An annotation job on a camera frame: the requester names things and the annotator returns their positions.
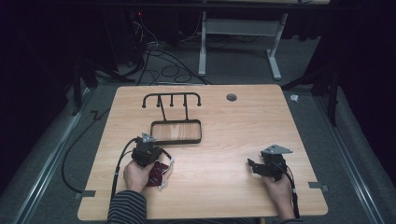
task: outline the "striped sleeve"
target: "striped sleeve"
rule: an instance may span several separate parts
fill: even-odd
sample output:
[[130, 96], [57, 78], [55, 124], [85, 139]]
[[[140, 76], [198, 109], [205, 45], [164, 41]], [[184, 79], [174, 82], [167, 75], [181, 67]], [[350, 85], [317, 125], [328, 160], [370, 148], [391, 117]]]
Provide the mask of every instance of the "striped sleeve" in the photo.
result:
[[144, 224], [146, 218], [146, 199], [142, 194], [124, 190], [114, 195], [108, 209], [107, 223]]

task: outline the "table top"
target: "table top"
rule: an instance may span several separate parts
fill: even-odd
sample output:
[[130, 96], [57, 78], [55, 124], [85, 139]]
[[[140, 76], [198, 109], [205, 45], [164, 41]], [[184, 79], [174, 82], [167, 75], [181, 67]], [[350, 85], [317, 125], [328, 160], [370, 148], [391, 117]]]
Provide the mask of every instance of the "table top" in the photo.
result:
[[[201, 96], [201, 106], [195, 96], [188, 96], [188, 109], [189, 118], [202, 123], [202, 141], [163, 146], [175, 163], [164, 189], [143, 192], [149, 219], [276, 216], [262, 179], [247, 162], [249, 158], [262, 163], [260, 151], [271, 145], [293, 150], [284, 159], [294, 174], [300, 214], [327, 213], [321, 190], [308, 186], [317, 179], [279, 86], [159, 86], [117, 90], [85, 188], [95, 195], [82, 199], [80, 219], [106, 219], [114, 170], [124, 146], [142, 132], [149, 133], [152, 121], [163, 120], [157, 98], [149, 97], [146, 108], [143, 98], [149, 93], [186, 91]], [[226, 99], [229, 93], [236, 95], [235, 101]], [[182, 96], [174, 97], [173, 107], [170, 97], [163, 97], [163, 104], [168, 119], [185, 118]], [[121, 163], [117, 191], [126, 189], [122, 170], [130, 159], [126, 156]], [[160, 161], [169, 164], [163, 154]]]

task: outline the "wire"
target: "wire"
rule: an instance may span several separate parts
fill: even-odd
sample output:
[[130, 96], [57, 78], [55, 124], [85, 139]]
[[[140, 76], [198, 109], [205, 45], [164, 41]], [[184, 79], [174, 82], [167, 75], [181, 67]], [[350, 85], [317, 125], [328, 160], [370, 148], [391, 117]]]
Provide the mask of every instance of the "wire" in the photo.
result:
[[67, 181], [67, 179], [66, 179], [66, 176], [64, 175], [64, 165], [65, 165], [65, 162], [66, 162], [66, 158], [67, 158], [67, 156], [68, 156], [68, 154], [70, 153], [70, 150], [73, 148], [73, 146], [77, 143], [77, 141], [84, 135], [84, 133], [85, 132], [87, 132], [90, 128], [91, 128], [91, 126], [94, 124], [94, 123], [96, 123], [96, 121], [98, 121], [98, 120], [100, 120], [101, 118], [102, 118], [102, 116], [104, 116], [105, 114], [107, 114], [108, 113], [108, 111], [110, 111], [110, 108], [109, 109], [107, 109], [104, 113], [102, 113], [99, 117], [97, 117], [79, 136], [78, 136], [78, 138], [72, 143], [72, 145], [67, 149], [67, 151], [66, 151], [66, 153], [64, 154], [64, 159], [62, 160], [62, 180], [64, 181], [64, 183], [66, 184], [66, 186], [68, 187], [68, 188], [70, 188], [71, 190], [73, 190], [74, 192], [76, 192], [76, 193], [82, 193], [82, 191], [83, 190], [81, 190], [81, 189], [77, 189], [77, 188], [74, 188], [73, 186], [71, 186], [69, 183], [68, 183], [68, 181]]
[[143, 27], [137, 21], [134, 21], [133, 24], [137, 26], [137, 29], [134, 32], [134, 35], [137, 35], [138, 31], [140, 30], [140, 43], [141, 43], [141, 42], [143, 42], [143, 36], [145, 36], [145, 34], [143, 33]]
[[[209, 35], [208, 37], [210, 37], [212, 39], [215, 39], [214, 37], [218, 37], [218, 36], [224, 36], [224, 35]], [[207, 45], [208, 48], [211, 48], [211, 49], [222, 49], [222, 48], [226, 47], [230, 43], [230, 40], [231, 40], [230, 36], [226, 35], [225, 43], [223, 43], [221, 46], [213, 47], [213, 46], [210, 46], [207, 42], [206, 42], [206, 45]]]
[[241, 43], [253, 43], [253, 42], [260, 41], [260, 40], [264, 39], [263, 35], [253, 35], [252, 36], [253, 38], [251, 40], [243, 40], [243, 39], [235, 38], [237, 36], [240, 36], [240, 35], [231, 35], [230, 39], [233, 41], [236, 41], [236, 42], [241, 42]]
[[129, 145], [131, 145], [132, 142], [136, 142], [137, 138], [133, 138], [132, 140], [130, 140], [124, 147], [124, 149], [122, 150], [122, 153], [120, 155], [119, 161], [117, 162], [117, 166], [116, 166], [116, 171], [114, 172], [114, 178], [113, 178], [113, 187], [111, 188], [111, 197], [110, 199], [113, 199], [114, 195], [116, 194], [116, 188], [117, 188], [117, 180], [119, 178], [119, 171], [120, 171], [120, 164], [122, 161], [122, 158], [128, 154], [129, 152], [125, 153], [126, 149], [128, 148]]
[[294, 177], [293, 177], [293, 173], [291, 172], [291, 169], [289, 168], [288, 165], [286, 165], [286, 171], [284, 169], [282, 169], [282, 167], [280, 167], [278, 164], [272, 162], [271, 164], [275, 165], [277, 168], [279, 168], [285, 175], [286, 177], [289, 179], [290, 184], [291, 184], [291, 199], [293, 202], [293, 213], [296, 216], [296, 218], [300, 218], [300, 211], [298, 208], [298, 196], [297, 196], [297, 191], [296, 191], [296, 186], [294, 184]]
[[158, 48], [158, 39], [157, 39], [157, 36], [155, 36], [155, 35], [145, 26], [145, 24], [143, 23], [142, 12], [141, 12], [141, 11], [138, 11], [137, 15], [139, 16], [141, 25], [145, 28], [145, 30], [146, 30], [149, 34], [151, 34], [151, 35], [154, 37], [156, 47]]
[[202, 18], [202, 12], [199, 14], [199, 19], [198, 19], [197, 25], [195, 27], [195, 31], [192, 33], [192, 35], [190, 35], [190, 37], [188, 37], [186, 39], [179, 40], [179, 42], [185, 42], [185, 41], [188, 41], [188, 40], [191, 40], [191, 39], [194, 39], [194, 38], [200, 36], [200, 35], [196, 35], [196, 34], [198, 31], [199, 25], [201, 24], [201, 18]]
[[149, 64], [149, 55], [150, 55], [151, 51], [152, 51], [152, 49], [150, 49], [150, 50], [148, 51], [148, 56], [146, 57], [146, 64], [145, 64], [145, 67], [143, 68], [142, 74], [140, 75], [139, 79], [138, 79], [137, 82], [136, 82], [136, 86], [138, 86], [138, 85], [140, 84], [140, 82], [142, 81], [143, 75], [145, 75], [145, 71], [146, 71], [146, 69], [147, 69], [147, 67], [148, 67], [148, 64]]
[[157, 80], [158, 80], [158, 78], [160, 78], [160, 73], [158, 71], [155, 71], [155, 70], [148, 70], [148, 72], [152, 76], [152, 81], [149, 83], [149, 86], [151, 86], [154, 82], [155, 82], [155, 85], [158, 86]]
[[209, 83], [210, 85], [212, 84], [212, 83], [211, 83], [210, 81], [208, 81], [207, 79], [195, 75], [195, 74], [194, 74], [183, 62], [181, 62], [178, 58], [176, 58], [176, 57], [173, 56], [172, 54], [167, 53], [167, 52], [165, 52], [165, 51], [161, 51], [161, 50], [155, 50], [155, 51], [156, 51], [156, 52], [160, 52], [161, 54], [164, 54], [164, 55], [169, 56], [169, 57], [171, 57], [172, 59], [176, 60], [178, 63], [181, 64], [181, 66], [182, 66], [181, 68], [185, 69], [185, 70], [189, 73], [189, 76], [198, 78], [198, 79], [201, 80], [205, 85], [207, 85], [208, 83]]

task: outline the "metal bracket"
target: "metal bracket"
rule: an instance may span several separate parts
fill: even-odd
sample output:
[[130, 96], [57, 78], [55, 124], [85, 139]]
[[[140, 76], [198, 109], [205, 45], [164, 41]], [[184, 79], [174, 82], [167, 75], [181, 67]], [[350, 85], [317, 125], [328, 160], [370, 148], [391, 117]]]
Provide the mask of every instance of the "metal bracket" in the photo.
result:
[[322, 185], [320, 182], [308, 182], [309, 188], [321, 189], [322, 192], [329, 192], [330, 189], [327, 185]]
[[278, 145], [272, 145], [262, 151], [262, 153], [271, 154], [271, 155], [285, 154], [285, 153], [292, 153], [292, 152], [293, 152], [293, 150], [290, 150], [285, 147], [280, 147]]
[[157, 140], [156, 137], [153, 137], [147, 133], [142, 133], [142, 139], [144, 143], [155, 142]]
[[82, 193], [77, 193], [74, 199], [93, 198], [95, 197], [96, 190], [84, 190]]

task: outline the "human hand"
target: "human hand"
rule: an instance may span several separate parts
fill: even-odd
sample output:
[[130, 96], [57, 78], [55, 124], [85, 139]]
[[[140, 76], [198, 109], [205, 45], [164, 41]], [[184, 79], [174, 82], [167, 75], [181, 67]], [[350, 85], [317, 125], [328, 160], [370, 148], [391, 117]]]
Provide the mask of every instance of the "human hand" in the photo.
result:
[[149, 181], [149, 172], [153, 166], [154, 162], [146, 167], [141, 167], [135, 161], [130, 161], [123, 171], [126, 188], [141, 193]]
[[275, 181], [273, 177], [263, 176], [262, 179], [267, 186], [271, 200], [276, 206], [280, 220], [295, 218], [291, 203], [291, 183], [283, 174], [281, 179]]

